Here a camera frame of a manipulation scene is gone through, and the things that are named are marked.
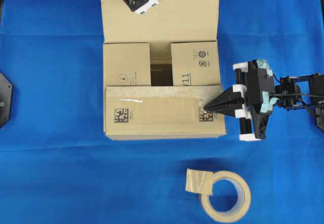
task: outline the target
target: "cardboard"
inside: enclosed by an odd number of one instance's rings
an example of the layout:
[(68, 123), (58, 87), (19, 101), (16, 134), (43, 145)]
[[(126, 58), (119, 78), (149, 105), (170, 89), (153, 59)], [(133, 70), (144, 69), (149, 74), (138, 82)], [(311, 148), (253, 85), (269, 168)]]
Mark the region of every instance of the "cardboard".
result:
[(217, 42), (173, 43), (174, 86), (220, 85)]
[(148, 43), (105, 44), (103, 54), (105, 87), (151, 85)]
[[(221, 92), (220, 86), (171, 86), (171, 44), (215, 43), (219, 0), (159, 0), (159, 5), (143, 16), (132, 13), (120, 0), (101, 0), (101, 4), (106, 135), (116, 140), (225, 135), (224, 116), (206, 114), (202, 110), (203, 103)], [(131, 69), (134, 66), (142, 68), (141, 75), (144, 75), (141, 77), (144, 81), (139, 83), (137, 79), (136, 84), (146, 85), (148, 60), (152, 86), (117, 86), (120, 85), (116, 82), (120, 67)], [(116, 117), (122, 121), (126, 115), (127, 122), (114, 122)]]
[(138, 16), (120, 0), (101, 0), (105, 43), (216, 40), (219, 0), (158, 1)]
[(224, 116), (203, 111), (221, 93), (220, 86), (106, 88), (106, 133), (112, 139), (218, 137)]

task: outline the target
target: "tape roll core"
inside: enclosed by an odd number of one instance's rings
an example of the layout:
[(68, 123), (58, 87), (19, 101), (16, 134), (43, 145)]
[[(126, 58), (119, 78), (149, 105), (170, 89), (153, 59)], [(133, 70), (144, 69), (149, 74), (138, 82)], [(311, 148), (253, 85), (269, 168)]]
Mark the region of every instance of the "tape roll core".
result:
[(209, 195), (199, 194), (200, 203), (205, 212), (215, 221), (218, 222), (234, 222), (241, 219), (248, 211), (251, 203), (251, 192), (248, 184), (234, 172), (219, 171), (212, 175), (211, 184), (213, 185), (219, 180), (230, 181), (237, 191), (237, 202), (228, 211), (216, 211), (209, 200)]

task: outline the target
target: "blue cloth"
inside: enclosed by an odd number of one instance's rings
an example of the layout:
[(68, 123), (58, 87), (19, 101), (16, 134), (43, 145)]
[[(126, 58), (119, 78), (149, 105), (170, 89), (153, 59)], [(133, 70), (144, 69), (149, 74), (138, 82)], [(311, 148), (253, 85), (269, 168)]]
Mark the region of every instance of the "blue cloth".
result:
[[(254, 58), (277, 76), (324, 73), (320, 0), (220, 0), (218, 41), (224, 88), (232, 64)], [(229, 117), (218, 139), (114, 142), (102, 43), (100, 0), (5, 1), (0, 71), (14, 93), (0, 130), (1, 223), (214, 223), (184, 191), (187, 168), (247, 181), (238, 223), (324, 222), (324, 134), (306, 111), (275, 108), (262, 142), (238, 141)], [(219, 188), (212, 203), (228, 208), (234, 191)]]

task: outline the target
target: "tan packing tape strip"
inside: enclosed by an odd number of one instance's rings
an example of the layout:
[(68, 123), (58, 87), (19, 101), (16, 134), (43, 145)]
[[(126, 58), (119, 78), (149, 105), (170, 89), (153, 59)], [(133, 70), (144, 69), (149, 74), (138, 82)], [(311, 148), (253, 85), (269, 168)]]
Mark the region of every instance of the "tan packing tape strip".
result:
[[(216, 211), (209, 196), (213, 194), (213, 184), (219, 180), (230, 181), (237, 191), (237, 202), (228, 211)], [(234, 222), (241, 219), (248, 211), (251, 203), (251, 192), (248, 184), (234, 172), (199, 171), (187, 169), (186, 191), (199, 194), (200, 203), (205, 212), (215, 221)]]

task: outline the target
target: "packing tape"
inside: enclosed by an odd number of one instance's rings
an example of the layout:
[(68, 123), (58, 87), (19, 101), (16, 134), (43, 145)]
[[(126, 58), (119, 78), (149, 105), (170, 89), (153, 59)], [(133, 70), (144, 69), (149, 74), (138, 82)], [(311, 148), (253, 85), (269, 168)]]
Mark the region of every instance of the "packing tape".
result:
[[(237, 202), (228, 211), (216, 211), (209, 200), (213, 194), (213, 184), (219, 180), (230, 181), (237, 191)], [(215, 221), (234, 222), (241, 219), (249, 210), (251, 192), (248, 184), (234, 172), (209, 172), (187, 169), (186, 191), (199, 194), (200, 203), (205, 212)]]

